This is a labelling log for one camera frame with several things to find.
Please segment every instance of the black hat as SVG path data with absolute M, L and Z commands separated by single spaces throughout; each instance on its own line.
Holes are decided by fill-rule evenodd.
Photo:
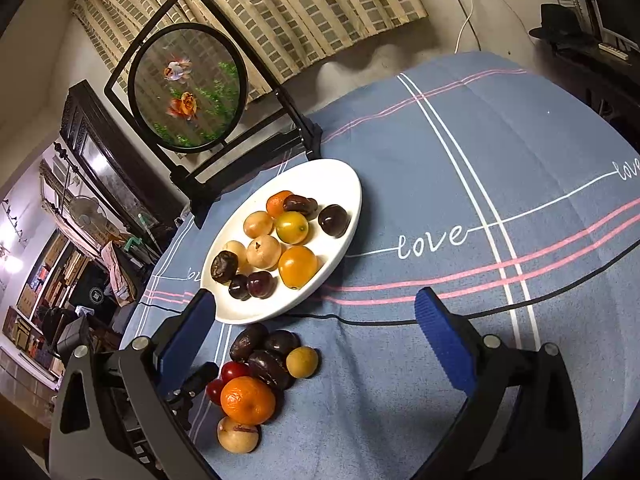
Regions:
M 575 13 L 562 5 L 542 4 L 540 6 L 542 27 L 529 31 L 529 35 L 549 43 L 585 44 L 593 42 L 593 37 L 580 28 Z

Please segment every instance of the blue tablecloth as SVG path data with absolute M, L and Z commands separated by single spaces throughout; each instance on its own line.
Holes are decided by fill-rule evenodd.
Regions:
M 473 324 L 512 346 L 559 345 L 587 474 L 640 398 L 639 155 L 562 89 L 484 53 L 359 88 L 313 119 L 324 129 L 322 155 L 361 179 L 360 224 L 334 274 L 290 311 L 297 317 L 267 325 L 320 349 L 322 368 L 286 392 L 249 455 L 218 445 L 222 412 L 199 397 L 190 437 L 204 457 L 229 479 L 410 477 L 465 400 L 412 323 L 415 293 L 430 285 L 457 314 L 551 294 Z M 202 230 L 185 222 L 123 345 L 173 315 L 162 308 L 183 309 L 232 212 L 304 160 L 284 157 L 224 195 Z M 194 366 L 226 362 L 241 329 L 216 322 Z

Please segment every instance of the metal screw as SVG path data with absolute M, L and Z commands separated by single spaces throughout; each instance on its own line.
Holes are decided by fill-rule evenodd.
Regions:
M 482 342 L 487 348 L 498 348 L 498 346 L 500 346 L 501 344 L 500 338 L 497 335 L 493 334 L 484 336 L 482 338 Z
M 133 340 L 133 343 L 131 343 L 131 346 L 133 347 L 134 350 L 144 350 L 146 347 L 149 346 L 149 338 L 143 335 L 140 337 L 137 337 Z
M 558 348 L 558 345 L 554 344 L 554 343 L 546 343 L 545 344 L 545 352 L 548 353 L 549 355 L 558 355 L 560 353 L 560 349 Z
M 89 349 L 87 348 L 86 345 L 80 345 L 78 348 L 76 348 L 74 350 L 74 355 L 77 358 L 81 358 L 84 357 L 85 355 L 87 355 L 89 353 Z

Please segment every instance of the oval plate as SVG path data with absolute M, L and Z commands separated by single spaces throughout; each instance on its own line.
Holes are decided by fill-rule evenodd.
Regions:
M 235 300 L 229 295 L 227 286 L 211 277 L 213 259 L 230 240 L 238 240 L 247 247 L 251 239 L 242 230 L 244 219 L 254 211 L 265 211 L 269 197 L 284 189 L 315 198 L 318 200 L 318 211 L 330 204 L 341 205 L 350 216 L 347 231 L 342 237 L 333 238 L 322 231 L 318 219 L 314 218 L 309 222 L 309 236 L 304 245 L 318 256 L 321 267 L 316 275 L 300 290 L 292 290 L 282 283 L 278 269 L 275 269 L 271 274 L 277 284 L 270 297 L 264 300 Z M 231 215 L 213 241 L 202 267 L 200 286 L 210 290 L 216 298 L 216 320 L 227 324 L 254 323 L 278 316 L 308 298 L 334 272 L 346 254 L 358 225 L 361 205 L 360 180 L 355 171 L 340 160 L 322 158 L 305 162 L 268 181 Z M 275 229 L 271 235 L 278 238 Z M 284 243 L 281 245 L 283 252 L 289 247 Z

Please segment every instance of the bright light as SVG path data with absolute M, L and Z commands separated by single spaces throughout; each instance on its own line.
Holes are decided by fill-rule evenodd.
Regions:
M 11 250 L 16 238 L 14 227 L 9 222 L 0 225 L 0 244 Z
M 22 261 L 15 256 L 9 255 L 4 261 L 4 268 L 9 274 L 15 274 L 22 270 Z
M 110 165 L 107 158 L 103 154 L 99 153 L 95 156 L 94 160 L 89 162 L 89 166 L 94 168 L 95 173 L 99 174 L 103 173 Z

